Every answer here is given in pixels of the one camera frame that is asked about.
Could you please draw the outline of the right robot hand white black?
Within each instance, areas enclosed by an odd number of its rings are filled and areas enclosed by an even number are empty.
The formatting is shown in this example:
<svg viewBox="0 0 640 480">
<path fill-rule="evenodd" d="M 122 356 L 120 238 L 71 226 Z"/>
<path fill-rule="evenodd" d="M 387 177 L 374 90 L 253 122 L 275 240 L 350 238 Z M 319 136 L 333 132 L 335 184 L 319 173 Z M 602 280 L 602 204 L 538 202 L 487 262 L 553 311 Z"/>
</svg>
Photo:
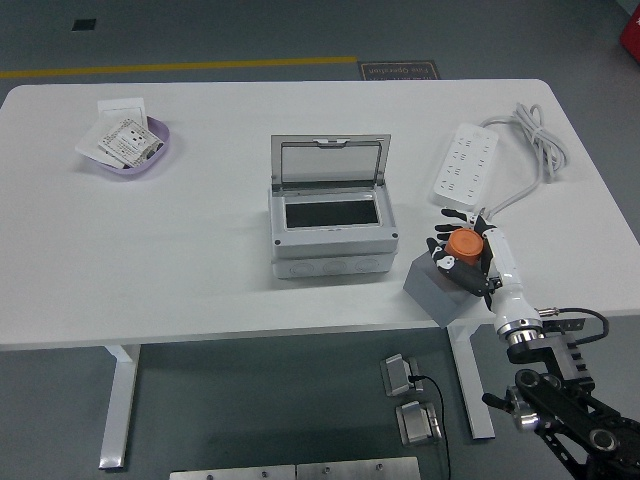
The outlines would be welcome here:
<svg viewBox="0 0 640 480">
<path fill-rule="evenodd" d="M 501 340 L 513 345 L 542 334 L 538 311 L 524 296 L 524 287 L 511 249 L 501 229 L 479 214 L 450 208 L 441 210 L 455 223 L 435 227 L 437 235 L 427 240 L 432 261 L 445 278 L 484 299 L 495 315 L 494 328 Z M 480 259 L 471 265 L 445 249 L 455 233 L 469 229 L 482 240 Z"/>
</svg>

